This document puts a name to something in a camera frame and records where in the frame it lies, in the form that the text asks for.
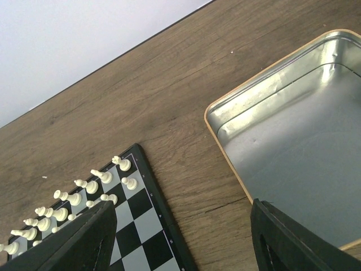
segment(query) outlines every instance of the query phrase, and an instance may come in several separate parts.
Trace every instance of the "chessboard border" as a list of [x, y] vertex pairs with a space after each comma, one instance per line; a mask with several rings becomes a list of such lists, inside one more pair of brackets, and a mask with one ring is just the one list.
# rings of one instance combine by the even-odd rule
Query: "chessboard border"
[[[184, 266], [183, 270], [186, 271], [193, 271], [198, 270], [198, 267], [191, 255], [191, 252], [186, 244], [186, 241], [184, 240], [184, 237], [182, 235], [182, 232], [170, 210], [170, 207], [162, 193], [161, 187], [159, 183], [157, 182], [157, 179], [155, 177], [155, 174], [152, 170], [152, 167], [147, 159], [146, 153], [143, 149], [143, 147], [135, 143], [132, 146], [128, 147], [124, 152], [122, 152], [119, 156], [120, 157], [127, 157], [128, 155], [133, 154], [133, 159], [136, 165], [138, 166], [138, 170], [140, 174], [144, 174], [144, 177], [142, 176], [144, 185], [146, 186], [146, 189], [148, 192], [150, 192], [149, 198], [154, 206], [154, 209], [156, 210], [157, 214], [162, 214], [163, 217], [159, 218], [161, 225], [163, 227], [163, 230], [165, 234], [167, 235], [167, 238], [169, 240], [173, 240], [172, 243], [169, 243], [169, 246], [171, 250], [174, 253], [174, 258], [177, 261], [179, 266]], [[136, 156], [140, 157], [142, 161], [136, 160]], [[109, 162], [105, 166], [101, 167], [100, 171], [104, 171], [106, 168], [115, 167], [115, 165], [112, 162]], [[94, 176], [90, 176], [86, 179], [87, 182], [94, 180]], [[73, 190], [69, 192], [69, 194], [74, 194], [78, 192], [79, 190], [82, 190], [81, 187], [76, 187]], [[63, 206], [67, 201], [58, 200], [56, 203], [51, 205], [51, 208], [58, 209], [61, 206]], [[42, 219], [45, 216], [36, 216], [35, 219]], [[30, 229], [31, 226], [24, 226], [21, 229]], [[18, 239], [18, 236], [11, 235], [8, 239], [8, 243], [12, 243], [14, 240]], [[10, 260], [10, 255], [7, 255], [7, 261]]]

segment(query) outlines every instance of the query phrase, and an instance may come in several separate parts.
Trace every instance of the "metal tin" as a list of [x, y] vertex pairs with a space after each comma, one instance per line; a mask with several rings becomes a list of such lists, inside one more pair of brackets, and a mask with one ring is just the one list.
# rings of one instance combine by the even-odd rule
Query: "metal tin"
[[205, 121], [252, 202], [361, 243], [361, 36], [318, 37], [212, 103]]

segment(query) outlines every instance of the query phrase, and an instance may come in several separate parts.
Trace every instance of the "white wall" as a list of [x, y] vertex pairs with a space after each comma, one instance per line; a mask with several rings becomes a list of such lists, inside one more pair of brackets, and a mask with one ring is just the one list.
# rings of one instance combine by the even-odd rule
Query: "white wall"
[[1, 0], [0, 127], [209, 0]]

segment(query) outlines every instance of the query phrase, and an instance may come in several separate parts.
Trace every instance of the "black object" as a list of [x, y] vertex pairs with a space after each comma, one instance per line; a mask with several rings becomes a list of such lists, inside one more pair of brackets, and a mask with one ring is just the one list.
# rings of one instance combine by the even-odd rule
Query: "black object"
[[253, 247], [260, 271], [361, 270], [361, 262], [313, 234], [272, 204], [255, 199]]
[[0, 271], [106, 271], [117, 219], [112, 202], [100, 202], [41, 244], [8, 261]]

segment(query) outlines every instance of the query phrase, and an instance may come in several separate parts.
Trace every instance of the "wood grain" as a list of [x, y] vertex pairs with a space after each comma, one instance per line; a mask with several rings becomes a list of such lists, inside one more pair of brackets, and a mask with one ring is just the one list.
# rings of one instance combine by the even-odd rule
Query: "wood grain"
[[[361, 33], [360, 4], [216, 0], [6, 125], [0, 129], [2, 242], [36, 207], [52, 204], [56, 189], [72, 189], [72, 180], [138, 142], [199, 268], [257, 270], [250, 203], [203, 113], [320, 34]], [[361, 258], [360, 246], [349, 252]]]

